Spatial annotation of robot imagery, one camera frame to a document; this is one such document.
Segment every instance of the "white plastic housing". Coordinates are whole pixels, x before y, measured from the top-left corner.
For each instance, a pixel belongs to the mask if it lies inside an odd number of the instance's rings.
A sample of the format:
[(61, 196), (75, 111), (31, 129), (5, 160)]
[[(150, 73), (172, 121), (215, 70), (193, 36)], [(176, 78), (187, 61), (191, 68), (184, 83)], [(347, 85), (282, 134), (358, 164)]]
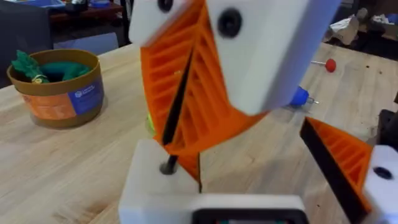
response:
[(197, 182), (183, 168), (174, 175), (159, 172), (168, 156), (154, 140), (138, 142), (119, 204), (121, 224), (187, 224), (200, 208), (304, 210), (301, 199), (293, 195), (199, 194)]
[(130, 41), (140, 47), (150, 45), (175, 21), (193, 0), (174, 0), (169, 12), (162, 12), (157, 0), (135, 0), (129, 29)]
[[(375, 167), (383, 167), (392, 174), (392, 179), (379, 177)], [(369, 163), (364, 184), (364, 194), (372, 205), (372, 212), (364, 223), (398, 223), (398, 152), (389, 146), (376, 146)]]
[[(206, 0), (230, 103), (258, 114), (290, 103), (340, 0)], [(218, 19), (226, 9), (243, 19), (224, 38)]]

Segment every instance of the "red knob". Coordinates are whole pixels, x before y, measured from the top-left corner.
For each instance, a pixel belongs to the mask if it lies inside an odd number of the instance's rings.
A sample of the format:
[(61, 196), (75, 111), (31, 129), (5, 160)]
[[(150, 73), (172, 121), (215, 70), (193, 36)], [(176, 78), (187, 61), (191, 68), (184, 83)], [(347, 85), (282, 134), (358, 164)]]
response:
[(328, 72), (334, 72), (336, 70), (336, 61), (333, 59), (328, 59), (326, 61), (325, 68), (328, 70)]

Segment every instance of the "wooden tabletop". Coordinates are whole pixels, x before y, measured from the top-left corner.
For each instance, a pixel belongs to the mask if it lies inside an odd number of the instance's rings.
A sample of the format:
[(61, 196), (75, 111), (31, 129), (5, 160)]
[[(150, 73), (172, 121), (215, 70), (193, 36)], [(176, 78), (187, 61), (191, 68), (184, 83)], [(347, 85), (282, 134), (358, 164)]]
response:
[[(302, 87), (320, 102), (273, 111), (249, 131), (201, 155), (204, 192), (297, 194), (312, 223), (347, 223), (299, 138), (311, 116), (367, 141), (381, 109), (393, 104), (391, 60), (321, 45)], [(138, 139), (149, 138), (139, 52), (132, 45), (100, 56), (106, 101), (82, 127), (47, 129), (31, 121), (13, 86), (0, 90), (0, 223), (118, 223), (117, 204)]]

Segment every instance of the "black chair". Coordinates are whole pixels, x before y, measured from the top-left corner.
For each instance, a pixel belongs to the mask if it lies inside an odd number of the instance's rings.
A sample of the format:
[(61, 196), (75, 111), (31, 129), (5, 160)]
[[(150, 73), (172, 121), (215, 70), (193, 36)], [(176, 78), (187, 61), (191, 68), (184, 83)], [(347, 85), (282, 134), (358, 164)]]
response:
[(16, 50), (28, 54), (53, 49), (49, 11), (46, 8), (0, 0), (0, 88), (10, 85), (7, 67)]

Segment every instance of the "round cardboard canister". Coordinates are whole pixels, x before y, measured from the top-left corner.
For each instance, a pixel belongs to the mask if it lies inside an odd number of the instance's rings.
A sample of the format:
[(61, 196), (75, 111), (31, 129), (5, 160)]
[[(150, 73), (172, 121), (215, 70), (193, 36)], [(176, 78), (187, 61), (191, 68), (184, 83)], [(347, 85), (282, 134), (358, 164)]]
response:
[(78, 62), (90, 72), (72, 80), (55, 83), (31, 83), (22, 73), (7, 69), (7, 75), (22, 95), (38, 124), (67, 128), (91, 121), (100, 111), (104, 88), (98, 57), (84, 50), (46, 50), (30, 55), (39, 65), (50, 62)]

